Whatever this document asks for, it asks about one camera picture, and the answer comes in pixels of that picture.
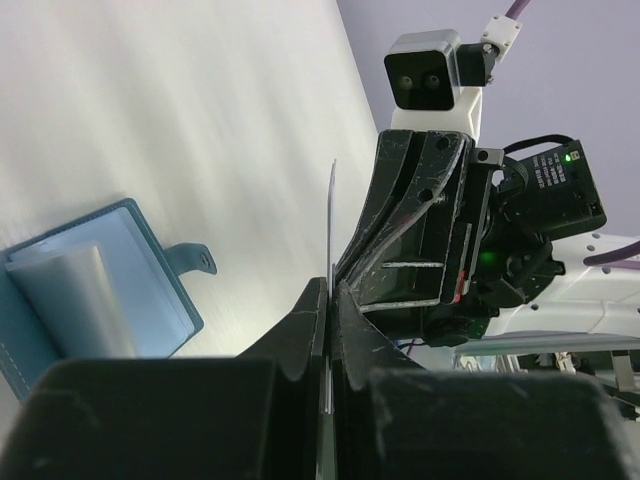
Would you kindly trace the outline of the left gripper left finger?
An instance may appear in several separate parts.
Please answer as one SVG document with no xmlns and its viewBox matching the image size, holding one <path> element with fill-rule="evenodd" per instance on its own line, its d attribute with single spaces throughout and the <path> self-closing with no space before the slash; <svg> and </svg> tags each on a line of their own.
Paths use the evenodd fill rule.
<svg viewBox="0 0 640 480">
<path fill-rule="evenodd" d="M 327 285 L 233 358 L 74 360 L 47 371 L 5 479 L 312 479 Z"/>
</svg>

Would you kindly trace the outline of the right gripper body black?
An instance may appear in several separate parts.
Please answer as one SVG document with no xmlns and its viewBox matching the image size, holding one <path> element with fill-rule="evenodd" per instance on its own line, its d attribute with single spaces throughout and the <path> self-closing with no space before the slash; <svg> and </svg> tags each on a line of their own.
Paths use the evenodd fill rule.
<svg viewBox="0 0 640 480">
<path fill-rule="evenodd" d="M 428 346 L 458 346 L 483 337 L 492 319 L 531 302 L 565 273 L 553 258 L 547 227 L 525 212 L 525 200 L 542 195 L 533 162 L 505 156 L 501 171 L 504 178 L 489 187 L 482 220 L 471 234 L 466 292 L 421 314 L 421 338 Z"/>
</svg>

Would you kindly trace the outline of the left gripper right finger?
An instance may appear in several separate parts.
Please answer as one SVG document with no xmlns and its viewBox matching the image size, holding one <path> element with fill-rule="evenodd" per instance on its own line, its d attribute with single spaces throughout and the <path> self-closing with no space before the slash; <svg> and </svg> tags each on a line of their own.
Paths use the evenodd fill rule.
<svg viewBox="0 0 640 480">
<path fill-rule="evenodd" d="M 360 312 L 331 312 L 341 479 L 635 479 L 639 457 L 592 378 L 432 372 Z"/>
</svg>

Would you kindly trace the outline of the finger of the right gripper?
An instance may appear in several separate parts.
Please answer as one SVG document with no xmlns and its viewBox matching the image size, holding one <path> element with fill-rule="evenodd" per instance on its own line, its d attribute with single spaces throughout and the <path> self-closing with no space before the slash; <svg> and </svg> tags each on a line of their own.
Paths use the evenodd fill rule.
<svg viewBox="0 0 640 480">
<path fill-rule="evenodd" d="M 455 302 L 455 208 L 367 204 L 349 245 L 349 286 L 364 312 Z"/>
<path fill-rule="evenodd" d="M 336 281 L 353 283 L 426 214 L 473 139 L 461 132 L 385 130 L 354 235 L 337 264 Z"/>
</svg>

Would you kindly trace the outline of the silver VIP card top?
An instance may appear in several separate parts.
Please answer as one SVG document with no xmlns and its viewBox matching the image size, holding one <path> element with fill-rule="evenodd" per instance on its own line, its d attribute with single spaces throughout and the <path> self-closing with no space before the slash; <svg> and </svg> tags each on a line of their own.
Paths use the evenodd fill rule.
<svg viewBox="0 0 640 480">
<path fill-rule="evenodd" d="M 327 191 L 327 222 L 326 222 L 326 280 L 327 280 L 327 318 L 325 325 L 325 380 L 324 380 L 324 413 L 331 415 L 333 407 L 333 379 L 331 372 L 331 310 L 333 305 L 333 290 L 335 285 L 333 244 L 334 244 L 334 189 L 336 179 L 337 160 L 331 164 Z"/>
</svg>

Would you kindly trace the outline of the blue leather card holder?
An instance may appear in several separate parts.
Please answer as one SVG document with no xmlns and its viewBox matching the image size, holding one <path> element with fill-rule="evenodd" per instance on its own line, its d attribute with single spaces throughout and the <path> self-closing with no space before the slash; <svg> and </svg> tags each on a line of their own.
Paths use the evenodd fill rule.
<svg viewBox="0 0 640 480">
<path fill-rule="evenodd" d="M 24 401 L 68 359 L 166 359 L 204 327 L 181 275 L 208 247 L 163 247 L 125 198 L 1 253 L 1 373 Z"/>
</svg>

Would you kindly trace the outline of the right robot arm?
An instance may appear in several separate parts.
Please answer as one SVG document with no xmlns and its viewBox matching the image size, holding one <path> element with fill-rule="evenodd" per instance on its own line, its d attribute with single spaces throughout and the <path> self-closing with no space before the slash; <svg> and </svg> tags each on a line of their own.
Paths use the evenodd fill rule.
<svg viewBox="0 0 640 480">
<path fill-rule="evenodd" d="M 452 131 L 387 130 L 337 303 L 393 340 L 639 333 L 639 245 L 605 235 L 580 141 L 480 149 Z"/>
</svg>

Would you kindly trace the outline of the aluminium frame rail front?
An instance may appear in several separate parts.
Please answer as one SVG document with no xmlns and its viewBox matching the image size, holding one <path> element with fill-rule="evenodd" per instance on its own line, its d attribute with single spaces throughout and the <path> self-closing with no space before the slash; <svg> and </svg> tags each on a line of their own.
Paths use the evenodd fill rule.
<svg viewBox="0 0 640 480">
<path fill-rule="evenodd" d="M 639 339 L 609 334 L 496 336 L 469 341 L 455 348 L 457 355 L 497 356 L 555 352 L 638 350 Z"/>
</svg>

